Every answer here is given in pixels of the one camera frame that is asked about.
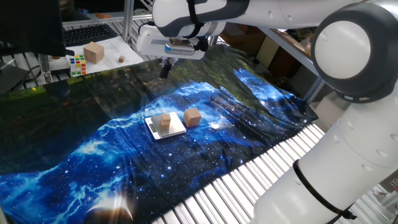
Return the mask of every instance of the black cable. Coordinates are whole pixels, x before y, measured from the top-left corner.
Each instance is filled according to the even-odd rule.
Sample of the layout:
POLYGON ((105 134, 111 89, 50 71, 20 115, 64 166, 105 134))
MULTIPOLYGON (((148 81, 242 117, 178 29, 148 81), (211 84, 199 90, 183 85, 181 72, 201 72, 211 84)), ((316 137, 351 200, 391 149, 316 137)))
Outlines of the black cable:
POLYGON ((35 77, 33 77, 33 78, 28 78, 28 79, 25 80, 25 82, 32 82, 32 81, 34 81, 36 78, 38 78, 39 76, 41 76, 41 74, 42 74, 42 71, 40 70, 40 71, 36 74, 35 77))
POLYGON ((154 26, 155 22, 149 21, 149 22, 145 22, 145 23, 141 24, 141 26, 138 27, 138 35, 141 35, 139 32, 141 30, 141 27, 144 26, 144 25, 154 26))
MULTIPOLYGON (((25 77, 24 77, 21 81, 19 81, 17 84, 15 84, 11 89, 13 90, 15 87, 17 87, 17 86, 19 86, 19 85, 21 85, 21 84, 24 84, 24 83, 27 81, 27 77, 29 76, 29 74, 30 74, 30 73, 33 71, 33 69, 35 69, 35 68, 40 68, 40 65, 36 65, 36 66, 34 66, 33 68, 29 69, 29 70, 27 71, 25 77)), ((38 74, 35 76, 34 79, 36 79, 37 77, 39 77, 41 73, 42 73, 42 71, 39 71, 38 74)))

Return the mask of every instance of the black strap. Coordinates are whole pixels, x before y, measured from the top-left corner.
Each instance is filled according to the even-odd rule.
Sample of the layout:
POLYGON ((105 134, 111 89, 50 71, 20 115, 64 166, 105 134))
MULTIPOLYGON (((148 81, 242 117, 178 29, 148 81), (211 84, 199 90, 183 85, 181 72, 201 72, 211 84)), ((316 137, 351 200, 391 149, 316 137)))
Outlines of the black strap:
POLYGON ((141 35, 141 33, 140 33, 141 27, 143 27, 144 25, 154 26, 155 22, 149 21, 149 22, 145 22, 145 23, 141 24, 141 26, 138 27, 138 35, 141 35))
POLYGON ((198 16, 195 10, 195 0, 187 0, 188 1, 188 9, 189 9, 189 15, 191 17, 191 22, 195 25, 195 29, 193 30, 193 32, 184 37, 184 38, 192 38, 192 37, 196 37, 200 31, 200 29, 205 25, 202 22, 199 22, 198 20, 198 16))
POLYGON ((314 196, 323 206, 325 206, 327 209, 330 211, 336 213, 337 215, 341 215, 345 219, 350 219, 354 220, 356 219, 356 216, 352 214, 348 208, 344 211, 334 207, 331 203, 329 203, 326 199, 322 197, 310 184, 310 182, 304 177, 303 173, 301 172, 301 169, 299 167, 299 160, 296 160, 293 163, 293 169, 294 172, 296 173, 297 177, 300 179, 301 183, 303 183, 304 187, 314 196))

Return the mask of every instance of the galaxy print fabric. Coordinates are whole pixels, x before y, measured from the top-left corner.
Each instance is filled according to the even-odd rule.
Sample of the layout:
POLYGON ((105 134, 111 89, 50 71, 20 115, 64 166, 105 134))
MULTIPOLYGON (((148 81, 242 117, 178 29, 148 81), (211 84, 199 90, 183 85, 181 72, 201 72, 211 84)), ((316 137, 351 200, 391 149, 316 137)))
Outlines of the galaxy print fabric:
MULTIPOLYGON (((27 96, 0 98, 0 106, 9 103, 14 111, 12 115, 11 109, 0 110, 6 137, 0 155, 8 158, 1 159, 8 166, 0 167, 0 205, 9 218, 16 223, 150 223, 316 118, 294 95, 253 75, 244 56, 227 47, 210 49, 200 62, 182 60, 169 81, 154 76, 159 75, 157 63, 134 67, 71 79, 65 96, 46 86, 37 93, 29 90, 27 96), (222 67, 224 60, 235 63, 222 67), (214 75, 205 72, 207 68, 214 75), (132 97, 132 91, 139 97, 132 97), (16 111, 22 103, 25 109, 16 111), (33 126, 34 118, 31 124, 15 123, 15 116, 42 112, 43 107, 63 111, 48 111, 47 119, 58 126, 52 135, 33 126), (182 120, 185 109, 193 107, 202 115, 199 126, 154 140, 144 118, 176 112, 182 120), (70 121, 67 113, 92 117, 70 121), (53 119, 62 115, 69 121, 53 119), (15 130, 6 134, 11 121, 15 130), (31 133, 38 131, 43 132, 41 138, 31 133), (34 146, 23 149, 29 144, 34 146)), ((45 116, 41 119, 46 127, 45 116)))

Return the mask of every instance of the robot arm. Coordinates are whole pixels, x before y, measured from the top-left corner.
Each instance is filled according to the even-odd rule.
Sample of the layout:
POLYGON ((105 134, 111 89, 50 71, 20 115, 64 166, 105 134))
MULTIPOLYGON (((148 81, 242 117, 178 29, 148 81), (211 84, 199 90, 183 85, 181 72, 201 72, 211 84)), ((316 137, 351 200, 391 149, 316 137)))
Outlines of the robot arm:
POLYGON ((201 59, 205 53, 200 50, 197 37, 219 35, 226 22, 280 29, 317 26, 331 13, 358 1, 311 0, 310 4, 297 0, 155 1, 155 26, 141 27, 137 49, 144 55, 201 59))
POLYGON ((259 198, 251 224, 353 218, 346 209, 398 169, 398 1, 156 0, 153 17, 156 26, 141 29, 137 49, 164 58, 202 58, 201 37, 218 35, 226 22, 286 29, 319 25, 314 66, 352 104, 259 198))

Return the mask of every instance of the scale platform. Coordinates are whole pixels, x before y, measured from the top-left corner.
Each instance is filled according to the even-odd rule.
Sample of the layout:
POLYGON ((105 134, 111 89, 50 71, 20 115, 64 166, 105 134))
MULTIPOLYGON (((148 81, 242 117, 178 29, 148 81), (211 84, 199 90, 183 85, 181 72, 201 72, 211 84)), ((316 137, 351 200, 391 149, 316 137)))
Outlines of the scale platform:
POLYGON ((169 126, 162 126, 160 124, 160 121, 162 120, 162 115, 157 115, 145 119, 145 122, 147 123, 149 130, 151 131, 155 140, 187 132, 185 126, 175 112, 171 112, 169 113, 169 115, 171 118, 169 126))

